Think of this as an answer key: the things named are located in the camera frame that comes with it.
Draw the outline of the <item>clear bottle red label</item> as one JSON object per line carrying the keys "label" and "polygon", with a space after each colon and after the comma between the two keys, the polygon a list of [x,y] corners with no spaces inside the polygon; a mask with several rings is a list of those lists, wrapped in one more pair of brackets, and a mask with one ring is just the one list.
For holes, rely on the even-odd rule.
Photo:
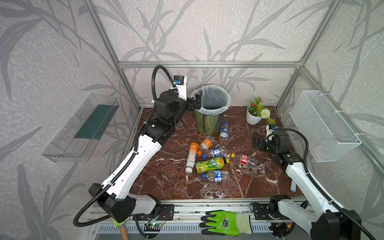
{"label": "clear bottle red label", "polygon": [[231,154],[231,158],[242,166],[256,169],[261,163],[254,157],[245,154]]}

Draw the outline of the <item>orange white tall bottle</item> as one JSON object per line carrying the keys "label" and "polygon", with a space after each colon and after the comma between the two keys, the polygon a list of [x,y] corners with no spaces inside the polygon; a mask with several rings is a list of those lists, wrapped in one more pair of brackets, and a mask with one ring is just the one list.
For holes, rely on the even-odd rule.
{"label": "orange white tall bottle", "polygon": [[187,157],[187,163],[186,163],[186,173],[190,174],[193,172],[193,168],[196,163],[196,154],[199,149],[199,145],[195,142],[192,142],[190,144],[189,149],[189,155]]}

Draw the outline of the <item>clear pepsi bottle blue cap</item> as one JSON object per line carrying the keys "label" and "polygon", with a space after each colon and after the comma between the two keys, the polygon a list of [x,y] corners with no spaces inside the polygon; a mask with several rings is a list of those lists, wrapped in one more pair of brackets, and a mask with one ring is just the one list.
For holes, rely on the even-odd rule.
{"label": "clear pepsi bottle blue cap", "polygon": [[224,122],[219,134],[219,139],[221,142],[225,142],[229,139],[229,132],[230,132],[229,122]]}

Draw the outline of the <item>clear bottle orange label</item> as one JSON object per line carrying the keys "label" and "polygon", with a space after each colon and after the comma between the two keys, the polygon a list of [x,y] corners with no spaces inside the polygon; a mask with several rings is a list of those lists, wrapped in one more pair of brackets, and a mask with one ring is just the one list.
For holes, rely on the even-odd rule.
{"label": "clear bottle orange label", "polygon": [[212,144],[214,143],[214,136],[208,136],[206,137],[199,145],[197,155],[201,156],[203,154],[204,150],[208,150]]}

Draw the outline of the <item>clear bottle blue label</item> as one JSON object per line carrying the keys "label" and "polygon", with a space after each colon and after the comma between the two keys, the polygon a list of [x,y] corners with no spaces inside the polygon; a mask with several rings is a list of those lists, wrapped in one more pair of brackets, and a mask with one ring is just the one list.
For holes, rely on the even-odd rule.
{"label": "clear bottle blue label", "polygon": [[213,170],[202,173],[202,179],[210,182],[220,183],[230,179],[230,173],[228,171]]}
{"label": "clear bottle blue label", "polygon": [[227,154],[227,149],[225,147],[217,147],[213,149],[204,150],[202,153],[203,159],[214,159],[217,157],[222,157]]}

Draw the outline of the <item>green yellow-cap bottle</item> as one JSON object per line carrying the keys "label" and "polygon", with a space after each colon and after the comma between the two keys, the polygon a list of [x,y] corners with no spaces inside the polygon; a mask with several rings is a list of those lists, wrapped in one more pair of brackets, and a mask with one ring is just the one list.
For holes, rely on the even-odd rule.
{"label": "green yellow-cap bottle", "polygon": [[226,164],[229,164],[230,160],[228,158],[217,157],[210,159],[208,161],[202,161],[195,163],[197,173],[202,174],[207,171],[214,171],[222,169]]}

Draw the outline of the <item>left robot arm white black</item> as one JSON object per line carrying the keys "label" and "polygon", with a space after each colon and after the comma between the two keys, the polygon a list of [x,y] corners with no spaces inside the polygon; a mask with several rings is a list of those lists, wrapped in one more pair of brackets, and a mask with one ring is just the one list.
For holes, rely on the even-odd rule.
{"label": "left robot arm white black", "polygon": [[[163,70],[172,84],[171,89],[159,96],[156,95],[155,85],[158,70]],[[184,112],[201,107],[201,97],[188,98],[187,78],[179,75],[171,76],[162,65],[157,65],[153,70],[151,88],[154,107],[149,118],[138,130],[133,149],[106,180],[90,187],[89,193],[92,199],[76,214],[73,220],[74,226],[86,227],[109,218],[122,223],[131,216],[158,214],[161,205],[159,200],[148,195],[131,194],[130,190],[149,160],[173,135]],[[80,222],[80,217],[94,203],[97,203],[107,215],[88,222]]]}

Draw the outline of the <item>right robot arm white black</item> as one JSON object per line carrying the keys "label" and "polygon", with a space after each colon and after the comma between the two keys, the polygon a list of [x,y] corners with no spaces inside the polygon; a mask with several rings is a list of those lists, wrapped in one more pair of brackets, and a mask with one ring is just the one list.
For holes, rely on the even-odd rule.
{"label": "right robot arm white black", "polygon": [[277,165],[296,183],[314,212],[310,213],[287,197],[273,197],[275,210],[292,220],[313,240],[359,240],[365,234],[370,240],[374,236],[362,225],[356,211],[348,211],[338,203],[319,183],[308,169],[309,142],[297,130],[305,142],[304,156],[291,152],[288,132],[277,128],[264,138],[253,138],[253,147],[266,152]]}

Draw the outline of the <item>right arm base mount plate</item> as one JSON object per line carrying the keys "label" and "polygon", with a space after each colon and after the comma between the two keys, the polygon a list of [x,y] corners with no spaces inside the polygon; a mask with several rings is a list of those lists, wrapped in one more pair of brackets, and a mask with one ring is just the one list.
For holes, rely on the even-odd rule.
{"label": "right arm base mount plate", "polygon": [[269,202],[268,204],[251,203],[250,209],[256,220],[287,221],[289,218],[283,216],[278,209],[278,204]]}

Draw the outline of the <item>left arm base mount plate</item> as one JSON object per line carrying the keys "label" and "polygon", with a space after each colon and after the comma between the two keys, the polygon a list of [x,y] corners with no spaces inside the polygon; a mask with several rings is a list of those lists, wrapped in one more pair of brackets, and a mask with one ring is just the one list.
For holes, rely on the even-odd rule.
{"label": "left arm base mount plate", "polygon": [[157,220],[157,221],[172,221],[175,213],[175,205],[173,204],[161,204],[159,205],[151,214],[139,214],[133,217],[134,220],[136,218],[138,221],[149,221],[149,220]]}

